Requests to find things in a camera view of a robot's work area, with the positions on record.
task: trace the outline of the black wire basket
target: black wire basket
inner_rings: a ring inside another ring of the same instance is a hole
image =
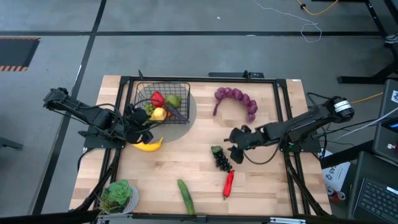
[[[143,82],[138,83],[136,88],[136,97],[134,99],[135,107],[144,108],[145,104],[150,101],[143,101],[144,99],[150,99],[155,91],[159,91],[160,94],[166,99],[167,95],[177,95],[181,97],[180,106],[176,109],[185,120],[178,119],[176,116],[166,117],[165,124],[186,124],[189,120],[189,108],[190,108],[190,85],[189,83],[183,82]]]

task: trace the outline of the red chili pepper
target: red chili pepper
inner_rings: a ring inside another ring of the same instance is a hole
[[[152,100],[152,104],[157,108],[162,107],[164,104],[164,98],[162,94],[159,93],[159,91],[155,91],[150,99]]]
[[[234,173],[235,170],[232,170],[227,178],[226,178],[226,182],[225,182],[225,186],[224,186],[224,191],[223,191],[223,195],[224,195],[224,199],[229,197],[229,194],[231,193],[231,189],[232,189],[232,181],[234,180]]]

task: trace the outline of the gray floor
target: gray floor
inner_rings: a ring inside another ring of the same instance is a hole
[[[313,17],[292,0],[258,1],[264,7],[318,22],[324,31],[377,30],[364,4],[338,3],[324,15]],[[396,30],[382,1],[373,3],[386,29]],[[328,4],[307,1],[311,11]],[[100,0],[35,4],[0,0],[0,31],[91,30],[99,5]],[[108,1],[99,30],[299,31],[302,25],[294,18],[262,10],[252,1],[114,0]],[[0,151],[0,176],[4,180],[0,183],[0,217],[30,213],[60,123],[58,114],[42,107],[42,98],[50,88],[72,88],[87,40],[43,37],[27,72],[0,73],[0,136],[25,145],[21,151]],[[103,75],[137,75],[141,69],[149,76],[264,72],[267,78],[300,78],[305,91],[358,100],[381,92],[383,86],[339,85],[336,77],[372,75],[391,61],[382,39],[370,37],[323,37],[313,44],[302,37],[97,37],[78,99],[94,104]],[[356,116],[351,123],[375,118],[380,101],[377,98],[355,105]],[[81,129],[86,127],[71,121],[44,213],[68,210],[76,162],[83,147],[83,138],[77,134]],[[365,129],[340,142],[360,144],[371,139],[373,132],[372,128]],[[330,143],[328,149],[336,152],[346,147]],[[333,212],[341,214],[339,208],[333,208]]]

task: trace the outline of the yellow banana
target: yellow banana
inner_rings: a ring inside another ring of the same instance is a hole
[[[141,149],[142,151],[153,152],[158,150],[162,146],[162,142],[163,142],[163,137],[159,141],[152,144],[139,143],[139,144],[133,144],[133,146]]]

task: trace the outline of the wooden tabletop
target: wooden tabletop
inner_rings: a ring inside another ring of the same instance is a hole
[[[103,78],[97,104],[114,103],[118,92],[120,76],[106,75]],[[291,216],[289,189],[282,153],[277,153],[268,164],[255,165],[245,159],[235,164],[231,196],[223,200],[222,191],[227,173],[215,167],[210,147],[221,145],[230,147],[227,138],[231,130],[246,124],[246,109],[234,100],[224,100],[218,114],[212,115],[214,92],[219,87],[238,88],[257,101],[259,109],[256,120],[249,127],[276,122],[274,92],[271,84],[264,83],[201,83],[190,82],[191,94],[197,106],[194,124],[181,138],[168,142],[155,152],[144,152],[127,144],[122,150],[117,180],[126,179],[135,185],[140,193],[140,201],[134,212],[138,213],[178,213],[186,214],[177,179],[185,181],[197,214],[208,215],[280,215]],[[307,111],[307,104],[300,80],[287,80],[293,116]],[[284,111],[283,93],[280,100]],[[265,161],[276,146],[257,147],[247,151],[256,161]],[[79,206],[93,190],[100,175],[104,150],[98,149],[81,160],[80,171],[73,191],[70,208]],[[313,155],[301,153],[305,183],[315,200],[331,213],[322,177],[320,163]],[[298,208],[303,213],[300,191],[296,186]]]

